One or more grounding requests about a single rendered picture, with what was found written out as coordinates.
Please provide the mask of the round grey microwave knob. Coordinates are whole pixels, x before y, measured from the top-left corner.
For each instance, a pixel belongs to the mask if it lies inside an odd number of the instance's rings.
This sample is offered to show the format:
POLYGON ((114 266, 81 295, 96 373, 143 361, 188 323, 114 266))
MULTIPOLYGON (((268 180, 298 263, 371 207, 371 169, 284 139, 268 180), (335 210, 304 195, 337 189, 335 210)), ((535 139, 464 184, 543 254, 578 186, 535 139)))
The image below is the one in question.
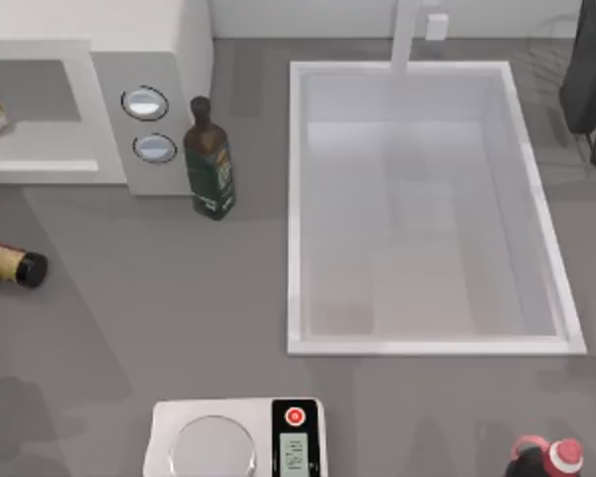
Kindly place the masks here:
POLYGON ((139 121, 157 121, 169 111, 167 97, 158 89, 148 85, 125 91, 120 101, 123 110, 139 121))
POLYGON ((132 149, 139 159, 156 164, 170 162, 178 152, 175 142, 168 136, 159 133, 135 138, 132 149))

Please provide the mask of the yellow bottle with black cap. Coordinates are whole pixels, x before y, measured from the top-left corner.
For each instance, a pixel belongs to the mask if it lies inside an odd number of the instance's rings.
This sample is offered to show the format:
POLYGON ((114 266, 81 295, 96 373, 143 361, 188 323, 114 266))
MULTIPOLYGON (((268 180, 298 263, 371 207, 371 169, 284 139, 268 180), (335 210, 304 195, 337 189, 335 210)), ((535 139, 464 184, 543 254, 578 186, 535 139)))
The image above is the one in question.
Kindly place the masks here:
POLYGON ((44 282, 48 268, 48 259, 43 254, 0 242, 0 280, 36 288, 44 282))

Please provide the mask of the tall white tap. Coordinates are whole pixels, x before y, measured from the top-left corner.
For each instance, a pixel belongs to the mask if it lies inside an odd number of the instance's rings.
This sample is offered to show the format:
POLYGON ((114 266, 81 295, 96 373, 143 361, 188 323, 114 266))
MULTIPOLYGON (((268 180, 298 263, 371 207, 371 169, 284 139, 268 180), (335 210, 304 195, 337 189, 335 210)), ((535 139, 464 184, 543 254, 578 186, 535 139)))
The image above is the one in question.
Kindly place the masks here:
POLYGON ((405 75, 422 5, 423 0, 396 0, 390 54, 390 69, 395 76, 405 75))

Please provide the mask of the dark bottle with pink cap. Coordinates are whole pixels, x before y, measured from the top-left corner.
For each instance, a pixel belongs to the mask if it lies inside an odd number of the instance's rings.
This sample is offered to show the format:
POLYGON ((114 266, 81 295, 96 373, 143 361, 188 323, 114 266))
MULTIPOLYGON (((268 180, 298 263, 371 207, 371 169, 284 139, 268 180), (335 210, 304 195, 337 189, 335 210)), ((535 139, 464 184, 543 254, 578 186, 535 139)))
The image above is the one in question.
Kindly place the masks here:
POLYGON ((575 438, 518 437, 503 477, 581 477, 585 450, 575 438))

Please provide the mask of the white sink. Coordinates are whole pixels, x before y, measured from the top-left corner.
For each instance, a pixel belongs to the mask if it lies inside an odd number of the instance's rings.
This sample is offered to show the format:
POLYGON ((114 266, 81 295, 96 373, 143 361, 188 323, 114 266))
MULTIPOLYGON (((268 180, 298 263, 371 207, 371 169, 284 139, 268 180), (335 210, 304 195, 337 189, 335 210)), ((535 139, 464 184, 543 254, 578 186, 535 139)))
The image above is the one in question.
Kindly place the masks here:
POLYGON ((509 63, 289 79, 289 354, 586 353, 509 63))

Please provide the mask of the pale microwave oven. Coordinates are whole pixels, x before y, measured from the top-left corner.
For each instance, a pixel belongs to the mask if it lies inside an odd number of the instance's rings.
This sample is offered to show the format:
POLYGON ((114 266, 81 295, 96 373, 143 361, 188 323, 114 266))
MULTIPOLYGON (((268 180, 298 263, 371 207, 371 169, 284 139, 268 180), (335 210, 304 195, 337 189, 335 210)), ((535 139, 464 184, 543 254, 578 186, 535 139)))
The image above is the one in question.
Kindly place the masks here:
POLYGON ((0 40, 0 102, 10 121, 0 132, 0 184, 125 185, 137 196, 189 195, 182 152, 188 101, 209 93, 213 62, 210 40, 179 40, 157 51, 0 40), (121 95, 141 85, 167 97, 161 119, 139 121, 121 107, 121 95), (135 155, 133 140, 152 133, 175 142, 173 160, 135 155))

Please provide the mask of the white kitchen scale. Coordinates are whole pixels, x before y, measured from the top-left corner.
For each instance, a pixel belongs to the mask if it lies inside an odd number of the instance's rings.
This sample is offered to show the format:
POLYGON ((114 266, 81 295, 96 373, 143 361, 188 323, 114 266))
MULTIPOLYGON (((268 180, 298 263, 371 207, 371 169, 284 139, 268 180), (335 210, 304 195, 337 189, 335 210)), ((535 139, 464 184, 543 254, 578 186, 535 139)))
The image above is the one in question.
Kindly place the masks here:
POLYGON ((143 477, 330 477, 314 397, 159 401, 143 477))

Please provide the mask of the dark green bottle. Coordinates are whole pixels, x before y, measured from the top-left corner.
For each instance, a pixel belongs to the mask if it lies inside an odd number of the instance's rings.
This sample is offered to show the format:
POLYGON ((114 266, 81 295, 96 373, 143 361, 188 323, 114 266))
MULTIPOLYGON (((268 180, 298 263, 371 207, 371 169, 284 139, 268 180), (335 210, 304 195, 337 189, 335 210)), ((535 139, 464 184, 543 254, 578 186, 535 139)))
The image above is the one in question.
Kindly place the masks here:
POLYGON ((235 205, 235 182, 226 131, 212 120, 211 100, 198 95, 190 101, 194 124, 183 145, 195 211, 222 220, 235 205))

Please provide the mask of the small white wall socket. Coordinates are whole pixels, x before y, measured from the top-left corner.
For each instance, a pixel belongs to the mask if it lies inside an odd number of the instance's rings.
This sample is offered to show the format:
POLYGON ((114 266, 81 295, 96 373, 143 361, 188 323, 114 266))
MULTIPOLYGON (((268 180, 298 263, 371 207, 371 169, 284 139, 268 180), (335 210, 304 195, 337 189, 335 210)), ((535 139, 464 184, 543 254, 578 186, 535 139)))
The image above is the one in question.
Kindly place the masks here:
POLYGON ((444 41, 448 36, 449 15, 446 13, 431 13, 426 19, 426 41, 444 41))

